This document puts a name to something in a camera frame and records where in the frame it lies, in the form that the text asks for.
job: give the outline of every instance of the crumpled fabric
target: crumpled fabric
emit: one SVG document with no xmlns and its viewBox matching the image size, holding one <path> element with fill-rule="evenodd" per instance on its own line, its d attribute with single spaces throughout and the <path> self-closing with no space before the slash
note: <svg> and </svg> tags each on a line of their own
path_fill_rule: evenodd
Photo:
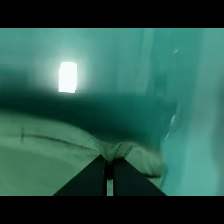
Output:
<svg viewBox="0 0 224 224">
<path fill-rule="evenodd" d="M 64 122 L 0 111 L 0 195 L 53 195 L 100 154 L 125 158 L 157 187 L 158 151 L 134 142 L 106 142 Z"/>
</svg>

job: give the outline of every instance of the teal wall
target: teal wall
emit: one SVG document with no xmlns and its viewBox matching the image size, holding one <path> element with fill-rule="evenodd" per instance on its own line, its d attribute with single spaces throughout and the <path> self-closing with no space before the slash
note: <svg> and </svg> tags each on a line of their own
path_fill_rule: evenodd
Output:
<svg viewBox="0 0 224 224">
<path fill-rule="evenodd" d="M 224 194 L 224 29 L 0 29 L 0 40 L 1 88 L 57 91 L 60 62 L 71 60 L 78 63 L 77 94 L 132 96 L 145 119 L 150 95 L 177 102 L 176 122 L 162 143 L 163 190 Z M 110 110 L 125 119 L 115 105 Z"/>
</svg>

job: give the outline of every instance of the wrinkled cloth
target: wrinkled cloth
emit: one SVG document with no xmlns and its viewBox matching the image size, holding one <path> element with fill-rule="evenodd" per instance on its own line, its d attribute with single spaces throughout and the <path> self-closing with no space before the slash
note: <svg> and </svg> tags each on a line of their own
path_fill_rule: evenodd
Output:
<svg viewBox="0 0 224 224">
<path fill-rule="evenodd" d="M 162 158 L 134 142 L 106 142 L 64 122 L 0 111 L 0 195 L 53 195 L 100 154 L 125 158 L 159 187 Z"/>
</svg>

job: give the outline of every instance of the white rectangular light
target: white rectangular light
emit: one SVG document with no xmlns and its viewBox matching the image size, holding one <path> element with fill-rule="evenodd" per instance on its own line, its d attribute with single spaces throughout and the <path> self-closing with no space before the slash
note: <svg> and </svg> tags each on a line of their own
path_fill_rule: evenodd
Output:
<svg viewBox="0 0 224 224">
<path fill-rule="evenodd" d="M 59 68 L 58 91 L 74 93 L 77 87 L 77 64 L 62 62 Z"/>
</svg>

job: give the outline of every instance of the teal background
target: teal background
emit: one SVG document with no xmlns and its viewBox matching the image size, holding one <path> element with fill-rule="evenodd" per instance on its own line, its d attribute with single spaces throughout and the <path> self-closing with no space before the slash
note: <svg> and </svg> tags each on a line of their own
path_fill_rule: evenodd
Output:
<svg viewBox="0 0 224 224">
<path fill-rule="evenodd" d="M 177 102 L 161 144 L 164 192 L 224 195 L 223 48 L 224 29 L 0 29 L 0 88 L 57 92 L 60 63 L 74 61 L 77 95 L 132 96 L 132 108 L 146 119 L 150 96 Z M 121 104 L 108 105 L 125 119 Z M 143 120 L 131 122 L 142 129 Z"/>
</svg>

